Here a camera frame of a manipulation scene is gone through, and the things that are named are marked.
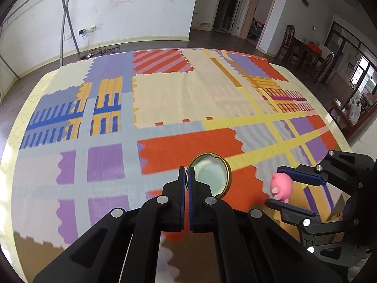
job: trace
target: cord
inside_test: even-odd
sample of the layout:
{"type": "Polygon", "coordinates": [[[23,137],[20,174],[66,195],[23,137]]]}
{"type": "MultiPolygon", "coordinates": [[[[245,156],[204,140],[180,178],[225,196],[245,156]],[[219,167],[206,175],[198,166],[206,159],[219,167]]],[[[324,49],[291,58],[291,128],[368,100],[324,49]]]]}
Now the cord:
{"type": "Polygon", "coordinates": [[[120,45],[117,45],[116,47],[109,48],[109,49],[93,49],[88,51],[85,54],[85,59],[96,57],[97,55],[103,56],[104,54],[110,52],[110,53],[116,53],[119,52],[120,45]]]}

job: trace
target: wooden chair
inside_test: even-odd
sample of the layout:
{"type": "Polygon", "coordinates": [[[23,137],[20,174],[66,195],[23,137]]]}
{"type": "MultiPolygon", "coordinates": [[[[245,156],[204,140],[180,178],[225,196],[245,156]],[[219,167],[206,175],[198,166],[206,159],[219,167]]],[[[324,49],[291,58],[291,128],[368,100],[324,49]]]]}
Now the wooden chair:
{"type": "Polygon", "coordinates": [[[282,53],[282,50],[285,49],[285,53],[283,54],[284,55],[284,58],[286,56],[286,54],[289,52],[290,50],[290,46],[291,46],[291,43],[292,43],[292,39],[294,38],[295,36],[295,27],[293,25],[288,25],[287,26],[287,29],[285,30],[285,35],[284,35],[284,39],[283,39],[283,43],[282,45],[280,46],[280,49],[277,53],[277,55],[275,56],[275,59],[278,59],[279,55],[280,54],[283,54],[282,53]]]}
{"type": "Polygon", "coordinates": [[[307,74],[307,78],[309,76],[312,76],[314,78],[314,82],[318,81],[319,77],[326,70],[327,66],[331,63],[333,58],[334,53],[331,52],[318,67],[316,65],[312,67],[312,69],[307,74]]]}

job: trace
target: pink toy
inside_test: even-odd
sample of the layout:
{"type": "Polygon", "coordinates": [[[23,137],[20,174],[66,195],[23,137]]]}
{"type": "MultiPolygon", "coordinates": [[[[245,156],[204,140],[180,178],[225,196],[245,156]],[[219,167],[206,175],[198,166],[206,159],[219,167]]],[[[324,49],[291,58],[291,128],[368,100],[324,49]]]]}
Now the pink toy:
{"type": "Polygon", "coordinates": [[[288,203],[293,192],[293,181],[289,175],[275,172],[272,174],[270,190],[275,200],[288,203]]]}

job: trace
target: white plastic bag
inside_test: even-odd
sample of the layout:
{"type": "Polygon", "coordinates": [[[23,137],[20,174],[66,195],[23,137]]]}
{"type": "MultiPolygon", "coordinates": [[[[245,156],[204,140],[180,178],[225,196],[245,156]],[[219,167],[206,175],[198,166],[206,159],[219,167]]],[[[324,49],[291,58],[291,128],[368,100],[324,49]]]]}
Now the white plastic bag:
{"type": "Polygon", "coordinates": [[[361,105],[360,100],[351,99],[351,111],[349,113],[349,119],[353,125],[357,123],[360,117],[361,105]]]}

